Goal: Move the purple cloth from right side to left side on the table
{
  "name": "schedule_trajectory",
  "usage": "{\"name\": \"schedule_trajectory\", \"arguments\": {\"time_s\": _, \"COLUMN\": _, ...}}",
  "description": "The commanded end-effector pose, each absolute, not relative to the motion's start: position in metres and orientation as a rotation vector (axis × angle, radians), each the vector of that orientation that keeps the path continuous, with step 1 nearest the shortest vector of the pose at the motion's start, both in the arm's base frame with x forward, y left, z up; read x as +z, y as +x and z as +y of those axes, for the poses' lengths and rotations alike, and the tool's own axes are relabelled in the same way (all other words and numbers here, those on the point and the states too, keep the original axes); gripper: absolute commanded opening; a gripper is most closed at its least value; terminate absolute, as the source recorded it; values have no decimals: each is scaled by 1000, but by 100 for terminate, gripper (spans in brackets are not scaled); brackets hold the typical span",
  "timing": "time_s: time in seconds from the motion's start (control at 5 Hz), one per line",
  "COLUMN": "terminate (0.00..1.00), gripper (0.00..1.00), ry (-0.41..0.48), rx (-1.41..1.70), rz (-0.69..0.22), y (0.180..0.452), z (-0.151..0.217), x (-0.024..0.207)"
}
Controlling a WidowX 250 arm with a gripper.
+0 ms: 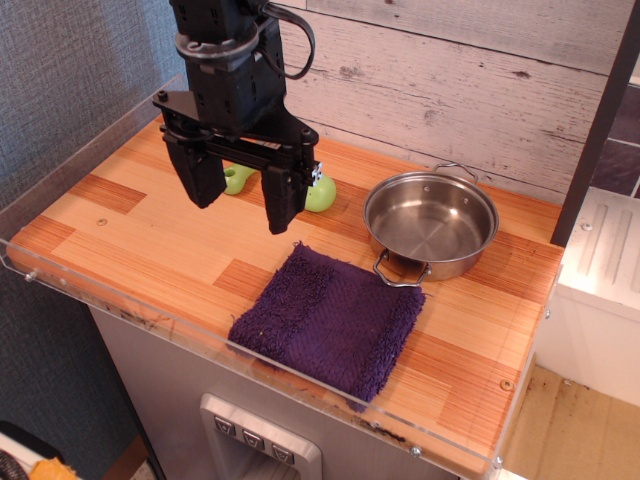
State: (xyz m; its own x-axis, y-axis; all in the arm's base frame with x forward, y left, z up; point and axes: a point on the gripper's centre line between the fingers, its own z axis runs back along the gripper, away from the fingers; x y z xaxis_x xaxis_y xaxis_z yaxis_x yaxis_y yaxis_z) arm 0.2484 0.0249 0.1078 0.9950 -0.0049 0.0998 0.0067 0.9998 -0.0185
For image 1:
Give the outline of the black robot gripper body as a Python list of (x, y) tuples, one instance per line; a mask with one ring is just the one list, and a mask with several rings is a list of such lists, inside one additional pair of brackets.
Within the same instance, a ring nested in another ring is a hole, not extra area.
[(190, 63), (187, 74), (187, 91), (160, 90), (153, 97), (163, 136), (205, 142), (222, 162), (261, 172), (275, 165), (298, 172), (307, 187), (316, 185), (318, 134), (285, 106), (283, 75), (255, 59), (231, 71)]

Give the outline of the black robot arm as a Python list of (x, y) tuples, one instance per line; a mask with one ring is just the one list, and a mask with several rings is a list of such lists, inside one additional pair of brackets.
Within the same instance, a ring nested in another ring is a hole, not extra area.
[(270, 1), (174, 1), (175, 47), (186, 66), (185, 91), (153, 97), (171, 163), (200, 208), (226, 189), (223, 163), (261, 173), (269, 229), (287, 230), (321, 177), (318, 134), (285, 106), (280, 24), (310, 25)]

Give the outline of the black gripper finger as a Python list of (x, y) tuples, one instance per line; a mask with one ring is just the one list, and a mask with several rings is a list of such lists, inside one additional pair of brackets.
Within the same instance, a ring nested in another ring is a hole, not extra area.
[(205, 142), (179, 140), (170, 133), (163, 139), (189, 199), (200, 209), (207, 208), (226, 190), (221, 157), (210, 153)]
[(284, 233), (289, 223), (304, 209), (307, 186), (295, 171), (270, 165), (261, 172), (269, 230)]

